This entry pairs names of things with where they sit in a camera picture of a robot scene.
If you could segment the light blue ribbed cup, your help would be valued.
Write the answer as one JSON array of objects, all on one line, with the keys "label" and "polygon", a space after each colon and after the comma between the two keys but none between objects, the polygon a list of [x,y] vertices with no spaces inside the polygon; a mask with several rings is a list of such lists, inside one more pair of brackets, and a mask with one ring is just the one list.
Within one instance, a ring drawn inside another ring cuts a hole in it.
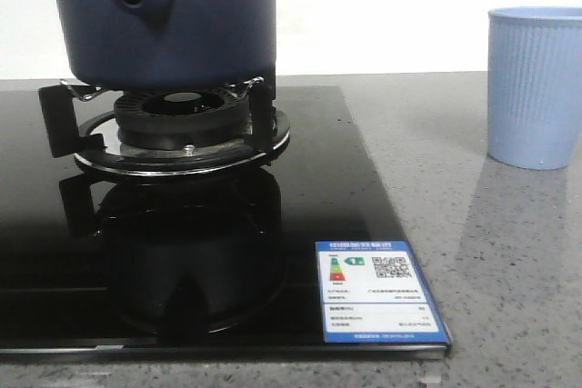
[{"label": "light blue ribbed cup", "polygon": [[489,11],[487,153],[534,170],[568,166],[581,132],[581,10]]}]

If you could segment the black pot support grate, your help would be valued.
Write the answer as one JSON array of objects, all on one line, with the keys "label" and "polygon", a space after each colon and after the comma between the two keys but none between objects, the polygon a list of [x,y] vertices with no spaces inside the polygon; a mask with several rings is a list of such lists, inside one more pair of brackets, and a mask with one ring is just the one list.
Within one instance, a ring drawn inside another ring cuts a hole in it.
[{"label": "black pot support grate", "polygon": [[79,124],[74,101],[97,98],[103,94],[98,87],[62,82],[40,88],[38,95],[52,156],[72,155],[86,171],[136,178],[218,174],[268,163],[286,149],[290,123],[274,107],[275,93],[263,77],[195,90],[211,88],[248,98],[246,126],[237,137],[224,143],[204,147],[188,144],[178,150],[145,149],[123,143],[118,137],[114,108]]}]

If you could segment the black glass gas cooktop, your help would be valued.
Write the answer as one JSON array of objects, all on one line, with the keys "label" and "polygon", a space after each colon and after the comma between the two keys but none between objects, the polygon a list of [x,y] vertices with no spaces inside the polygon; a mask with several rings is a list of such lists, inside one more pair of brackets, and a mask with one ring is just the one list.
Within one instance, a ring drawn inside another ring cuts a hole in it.
[{"label": "black glass gas cooktop", "polygon": [[319,241],[405,241],[342,91],[278,91],[272,164],[178,182],[93,176],[49,149],[33,86],[1,93],[1,357],[440,359],[326,343]]}]

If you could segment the dark blue saucepan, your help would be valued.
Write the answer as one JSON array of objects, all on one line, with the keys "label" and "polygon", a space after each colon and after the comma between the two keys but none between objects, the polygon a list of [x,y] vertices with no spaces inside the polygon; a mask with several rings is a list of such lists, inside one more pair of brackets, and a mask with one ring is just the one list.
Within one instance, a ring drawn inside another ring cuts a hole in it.
[{"label": "dark blue saucepan", "polygon": [[234,82],[276,62],[276,0],[56,0],[73,75],[114,90]]}]

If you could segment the blue energy label sticker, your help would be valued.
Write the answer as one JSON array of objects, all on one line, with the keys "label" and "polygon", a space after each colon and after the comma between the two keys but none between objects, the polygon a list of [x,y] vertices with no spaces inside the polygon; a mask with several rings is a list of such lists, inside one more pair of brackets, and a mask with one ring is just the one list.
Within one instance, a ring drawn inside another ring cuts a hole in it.
[{"label": "blue energy label sticker", "polygon": [[409,243],[319,241],[326,343],[450,344]]}]

